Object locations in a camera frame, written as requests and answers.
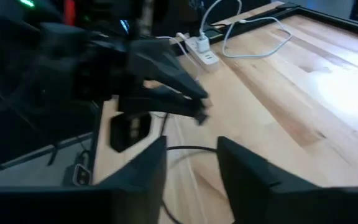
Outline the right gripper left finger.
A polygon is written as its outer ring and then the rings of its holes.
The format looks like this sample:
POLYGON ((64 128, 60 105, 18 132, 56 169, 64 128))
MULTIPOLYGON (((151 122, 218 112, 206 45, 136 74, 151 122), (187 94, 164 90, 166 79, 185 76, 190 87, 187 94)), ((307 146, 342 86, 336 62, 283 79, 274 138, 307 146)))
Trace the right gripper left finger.
POLYGON ((158 224, 167 174, 167 138, 161 136, 99 186, 104 224, 158 224))

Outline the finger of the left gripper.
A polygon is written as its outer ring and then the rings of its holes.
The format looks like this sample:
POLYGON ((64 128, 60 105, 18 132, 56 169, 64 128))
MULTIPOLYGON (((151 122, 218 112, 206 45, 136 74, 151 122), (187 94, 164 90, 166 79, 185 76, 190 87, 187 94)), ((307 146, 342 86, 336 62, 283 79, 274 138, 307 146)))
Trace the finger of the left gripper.
POLYGON ((206 107, 200 99, 187 98, 164 86, 142 87, 120 95, 118 110, 132 114, 155 111, 207 118, 206 107))
POLYGON ((208 93, 177 60, 168 40, 139 39, 132 42, 132 74, 158 81, 192 99, 205 99, 208 93))

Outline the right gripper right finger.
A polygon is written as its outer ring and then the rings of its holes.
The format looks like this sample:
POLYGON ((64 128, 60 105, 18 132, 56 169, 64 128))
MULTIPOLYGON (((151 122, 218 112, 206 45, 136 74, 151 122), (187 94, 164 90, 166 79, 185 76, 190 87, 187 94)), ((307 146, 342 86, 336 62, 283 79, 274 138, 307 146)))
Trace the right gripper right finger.
POLYGON ((319 187, 244 146, 218 137, 218 163, 235 224, 296 224, 287 199, 319 187))

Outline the long white power strip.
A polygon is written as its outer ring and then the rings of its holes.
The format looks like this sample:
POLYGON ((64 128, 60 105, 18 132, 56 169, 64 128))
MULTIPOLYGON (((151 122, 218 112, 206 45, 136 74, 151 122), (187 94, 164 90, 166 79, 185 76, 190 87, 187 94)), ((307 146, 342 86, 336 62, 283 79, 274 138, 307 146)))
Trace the long white power strip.
POLYGON ((185 40, 186 49, 197 60, 200 65, 212 66, 219 62, 217 55, 211 50, 205 53, 199 53, 196 46, 196 38, 190 37, 185 40))

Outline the black power bank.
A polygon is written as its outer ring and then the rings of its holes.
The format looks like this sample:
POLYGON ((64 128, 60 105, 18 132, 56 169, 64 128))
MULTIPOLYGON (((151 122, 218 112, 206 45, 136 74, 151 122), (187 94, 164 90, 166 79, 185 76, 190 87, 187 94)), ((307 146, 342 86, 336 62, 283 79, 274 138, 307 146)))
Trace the black power bank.
POLYGON ((150 132, 149 113, 119 114, 110 119, 109 144, 116 152, 123 152, 145 139, 150 132))

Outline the grey power adapter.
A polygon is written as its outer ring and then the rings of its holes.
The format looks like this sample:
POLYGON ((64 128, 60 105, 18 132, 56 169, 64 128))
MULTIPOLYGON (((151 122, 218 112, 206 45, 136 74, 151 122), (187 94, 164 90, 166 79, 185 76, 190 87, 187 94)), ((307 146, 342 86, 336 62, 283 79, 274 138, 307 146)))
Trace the grey power adapter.
POLYGON ((89 185, 91 182, 91 172, 83 165, 74 166, 73 183, 77 186, 89 185))

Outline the white USB wall charger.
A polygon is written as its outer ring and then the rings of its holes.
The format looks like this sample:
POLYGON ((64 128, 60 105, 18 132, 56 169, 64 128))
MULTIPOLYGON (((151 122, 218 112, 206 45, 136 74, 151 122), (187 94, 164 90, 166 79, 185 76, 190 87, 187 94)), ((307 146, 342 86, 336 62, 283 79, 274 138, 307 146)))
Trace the white USB wall charger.
POLYGON ((197 51, 199 53, 205 53, 210 50, 209 39, 205 34, 201 34, 196 38, 197 51))

